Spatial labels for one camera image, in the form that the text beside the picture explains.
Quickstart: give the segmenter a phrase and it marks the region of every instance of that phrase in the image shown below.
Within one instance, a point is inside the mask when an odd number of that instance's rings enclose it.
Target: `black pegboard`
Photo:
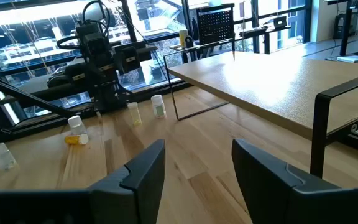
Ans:
[[[197,10],[200,45],[234,37],[233,8],[219,8],[209,8],[209,12]]]

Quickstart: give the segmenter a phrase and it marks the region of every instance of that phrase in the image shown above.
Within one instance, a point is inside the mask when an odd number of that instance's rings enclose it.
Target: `white wall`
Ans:
[[[323,0],[313,0],[310,41],[319,42],[333,38],[337,8],[340,11],[345,11],[346,4],[346,2],[342,2],[339,3],[337,7],[336,4],[327,5]]]

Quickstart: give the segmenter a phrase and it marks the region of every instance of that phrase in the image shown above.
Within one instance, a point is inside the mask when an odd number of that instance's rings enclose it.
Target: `white bottle cap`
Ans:
[[[154,95],[154,96],[152,96],[152,104],[153,105],[162,104],[162,95]]]
[[[137,108],[137,103],[136,102],[132,102],[132,103],[128,103],[127,104],[128,108]]]
[[[67,122],[68,122],[68,125],[70,125],[71,128],[82,124],[81,117],[78,116],[78,115],[77,116],[72,116],[71,118],[69,118],[67,120]]]
[[[78,143],[80,144],[86,144],[90,141],[90,138],[88,137],[87,134],[81,134],[80,138],[78,139]]]

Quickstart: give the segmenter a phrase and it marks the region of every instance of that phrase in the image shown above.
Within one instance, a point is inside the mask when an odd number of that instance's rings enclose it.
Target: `white pill bottle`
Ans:
[[[165,112],[165,105],[162,101],[161,95],[152,96],[152,104],[154,116],[156,118],[164,118],[167,115],[167,113]]]

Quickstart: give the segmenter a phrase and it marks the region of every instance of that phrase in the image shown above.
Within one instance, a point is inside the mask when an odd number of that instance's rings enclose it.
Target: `light wood surface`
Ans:
[[[184,116],[222,100],[188,88],[175,93]],[[158,223],[251,223],[231,161],[233,138],[242,138],[294,166],[309,170],[311,142],[235,105],[176,121],[170,95],[166,119],[155,119],[150,101],[139,103],[143,124],[132,127],[128,110],[85,120],[85,146],[67,146],[67,126],[7,143],[19,167],[0,171],[0,189],[87,187],[165,139],[166,167]],[[358,151],[339,143],[327,147],[324,178],[358,187]]]
[[[169,68],[175,75],[311,139],[316,95],[358,77],[358,64],[232,52]],[[358,89],[331,102],[328,131],[358,118]]]

